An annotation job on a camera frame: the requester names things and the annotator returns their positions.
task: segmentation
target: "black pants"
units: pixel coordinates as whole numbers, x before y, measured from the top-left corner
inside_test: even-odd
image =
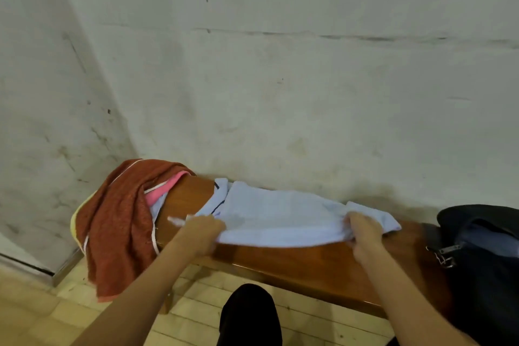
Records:
[[[261,287],[245,284],[229,297],[220,316],[217,346],[281,346],[281,325],[274,300]],[[389,345],[397,345],[396,338]]]

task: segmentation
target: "person's left arm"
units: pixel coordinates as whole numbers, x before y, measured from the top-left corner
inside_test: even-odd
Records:
[[[193,258],[211,252],[224,229],[224,222],[212,216],[197,216],[186,222],[152,265],[72,346],[142,346],[177,278]]]

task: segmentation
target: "white wall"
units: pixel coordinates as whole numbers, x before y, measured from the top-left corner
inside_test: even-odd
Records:
[[[519,0],[70,0],[140,155],[432,220],[519,206]]]
[[[135,156],[67,0],[0,0],[0,252],[56,271],[75,208]]]

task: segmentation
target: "person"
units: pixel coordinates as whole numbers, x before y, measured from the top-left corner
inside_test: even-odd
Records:
[[[477,345],[432,307],[386,251],[377,221],[358,212],[348,213],[345,221],[354,233],[354,257],[378,293],[401,346]],[[211,253],[224,230],[224,222],[213,216],[186,222],[152,265],[83,331],[73,346],[144,344],[177,278],[194,258]],[[218,346],[282,344],[274,301],[257,285],[242,285],[230,296],[222,310],[219,331]]]

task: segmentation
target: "hand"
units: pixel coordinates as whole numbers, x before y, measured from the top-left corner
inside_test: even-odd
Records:
[[[224,230],[225,223],[213,215],[195,216],[180,228],[172,242],[188,249],[194,257],[206,256],[211,254],[214,241]]]
[[[368,252],[384,249],[382,226],[378,221],[360,212],[348,212],[344,222],[350,225],[354,233],[355,241],[351,246],[355,260],[360,262]]]

